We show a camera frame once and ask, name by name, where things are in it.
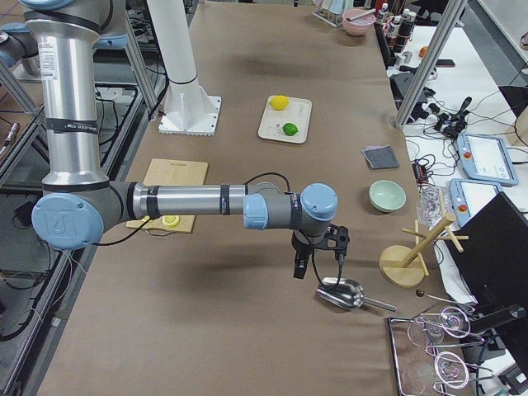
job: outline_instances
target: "gray cloth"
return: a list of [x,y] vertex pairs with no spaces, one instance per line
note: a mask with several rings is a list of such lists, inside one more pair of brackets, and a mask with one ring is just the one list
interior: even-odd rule
[[390,146],[368,146],[362,151],[370,169],[388,169],[399,167],[394,150]]

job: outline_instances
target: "pink bowl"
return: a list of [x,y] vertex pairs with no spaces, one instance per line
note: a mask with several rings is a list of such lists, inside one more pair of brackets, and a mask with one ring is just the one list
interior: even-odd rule
[[376,20],[374,14],[363,16],[352,22],[347,21],[347,18],[355,17],[365,11],[363,8],[352,8],[343,12],[343,27],[346,33],[354,36],[364,35],[374,25]]

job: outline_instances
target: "round wooden base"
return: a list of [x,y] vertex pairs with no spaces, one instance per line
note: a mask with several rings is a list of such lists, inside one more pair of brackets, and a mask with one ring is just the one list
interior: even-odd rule
[[393,245],[387,247],[379,255],[381,272],[397,286],[415,287],[423,280],[424,272],[420,260],[416,257],[406,268],[400,267],[400,262],[411,251],[409,247]]

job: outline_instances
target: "blue joint cap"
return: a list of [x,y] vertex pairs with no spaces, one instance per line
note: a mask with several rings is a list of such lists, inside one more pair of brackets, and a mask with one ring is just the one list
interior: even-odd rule
[[18,0],[24,6],[37,11],[53,11],[69,6],[74,0]]
[[128,39],[127,35],[113,35],[112,37],[103,36],[96,41],[93,48],[96,50],[122,50],[126,47]]
[[17,61],[11,55],[0,51],[0,62],[5,64],[7,68],[12,68]]
[[304,212],[318,221],[332,221],[337,212],[337,194],[326,184],[314,183],[300,194]]
[[99,212],[80,196],[54,193],[37,202],[31,221],[36,233],[51,246],[75,250],[99,242],[104,224]]
[[243,199],[244,228],[266,229],[268,222],[267,205],[260,194],[250,194]]
[[5,25],[0,26],[0,31],[5,31],[8,34],[9,33],[29,33],[30,32],[26,24],[22,22],[6,23]]

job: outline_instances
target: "metal scoop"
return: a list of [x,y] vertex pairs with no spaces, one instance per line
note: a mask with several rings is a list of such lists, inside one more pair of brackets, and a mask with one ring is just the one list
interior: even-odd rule
[[340,308],[353,310],[360,308],[363,303],[374,307],[387,309],[395,312],[397,307],[392,304],[384,303],[378,299],[372,299],[365,296],[363,286],[352,279],[341,278],[339,285],[336,285],[337,278],[323,278],[323,284],[317,288],[317,295]]

